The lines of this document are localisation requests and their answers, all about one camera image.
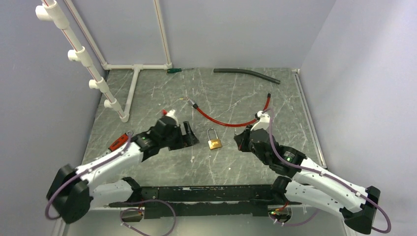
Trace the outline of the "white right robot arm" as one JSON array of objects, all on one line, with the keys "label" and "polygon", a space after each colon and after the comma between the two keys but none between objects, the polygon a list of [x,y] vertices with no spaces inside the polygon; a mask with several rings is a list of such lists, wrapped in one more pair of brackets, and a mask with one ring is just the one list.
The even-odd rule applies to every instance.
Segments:
[{"label": "white right robot arm", "polygon": [[341,218],[352,230],[368,235],[376,215],[381,192],[374,186],[361,187],[322,168],[295,148],[274,141],[264,129],[247,126],[234,135],[239,151],[254,154],[278,176],[271,198],[277,204],[287,201],[307,204]]}]

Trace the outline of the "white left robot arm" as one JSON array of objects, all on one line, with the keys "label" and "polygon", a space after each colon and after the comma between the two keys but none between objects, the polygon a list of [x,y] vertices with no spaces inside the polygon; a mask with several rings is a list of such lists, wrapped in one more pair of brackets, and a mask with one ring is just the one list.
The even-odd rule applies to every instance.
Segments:
[{"label": "white left robot arm", "polygon": [[132,177],[124,177],[116,182],[106,181],[120,171],[141,164],[159,153],[188,148],[200,141],[195,136],[189,122],[183,124],[169,115],[164,115],[147,131],[134,134],[125,133],[105,156],[72,167],[61,167],[46,195],[44,210],[49,220],[62,218],[71,224],[80,220],[91,208],[113,203],[136,206],[142,199],[142,187]]}]

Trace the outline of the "brass padlock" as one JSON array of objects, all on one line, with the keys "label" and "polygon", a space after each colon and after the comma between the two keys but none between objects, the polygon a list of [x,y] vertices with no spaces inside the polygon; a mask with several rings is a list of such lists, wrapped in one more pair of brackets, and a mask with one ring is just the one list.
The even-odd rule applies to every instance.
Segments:
[{"label": "brass padlock", "polygon": [[210,150],[215,150],[223,147],[221,140],[218,137],[217,131],[214,128],[209,128],[207,130],[207,136],[208,136],[208,146]]}]

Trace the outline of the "red cable lock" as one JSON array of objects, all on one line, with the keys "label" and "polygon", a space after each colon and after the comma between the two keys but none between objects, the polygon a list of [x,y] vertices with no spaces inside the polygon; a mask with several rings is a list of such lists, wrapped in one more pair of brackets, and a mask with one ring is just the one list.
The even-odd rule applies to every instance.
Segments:
[{"label": "red cable lock", "polygon": [[229,109],[224,111],[221,114],[218,114],[216,116],[211,116],[211,114],[205,113],[196,102],[192,101],[190,98],[185,98],[190,104],[191,107],[194,108],[199,114],[201,114],[206,119],[210,120],[211,122],[214,122],[218,125],[225,126],[225,127],[246,127],[247,125],[254,124],[258,119],[256,117],[252,118],[250,121],[242,122],[243,119],[239,119],[238,123],[232,123],[233,113],[235,106],[240,102],[237,101],[235,104],[230,105]]}]

